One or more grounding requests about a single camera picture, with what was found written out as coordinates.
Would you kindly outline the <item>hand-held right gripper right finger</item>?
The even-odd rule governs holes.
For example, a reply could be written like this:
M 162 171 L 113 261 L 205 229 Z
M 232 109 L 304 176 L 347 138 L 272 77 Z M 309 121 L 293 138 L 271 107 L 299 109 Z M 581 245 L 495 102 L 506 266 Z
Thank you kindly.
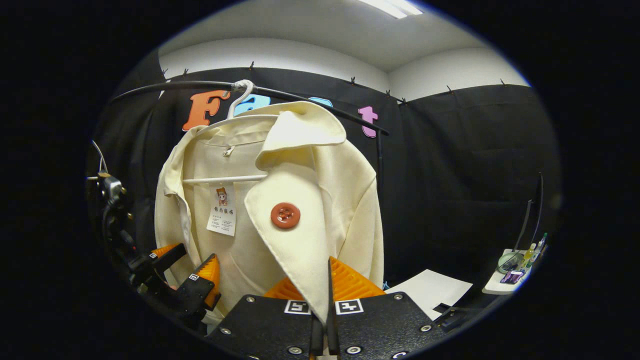
M 384 292 L 340 260 L 327 262 L 327 352 L 339 360 L 396 360 L 444 341 L 446 334 L 407 292 Z

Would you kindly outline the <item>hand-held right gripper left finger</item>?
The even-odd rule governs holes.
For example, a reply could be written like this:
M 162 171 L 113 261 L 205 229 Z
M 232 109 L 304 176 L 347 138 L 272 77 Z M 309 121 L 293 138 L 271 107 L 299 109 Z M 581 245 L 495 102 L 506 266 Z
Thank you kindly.
M 245 294 L 206 340 L 243 360 L 317 360 L 323 325 L 288 279 L 266 294 Z

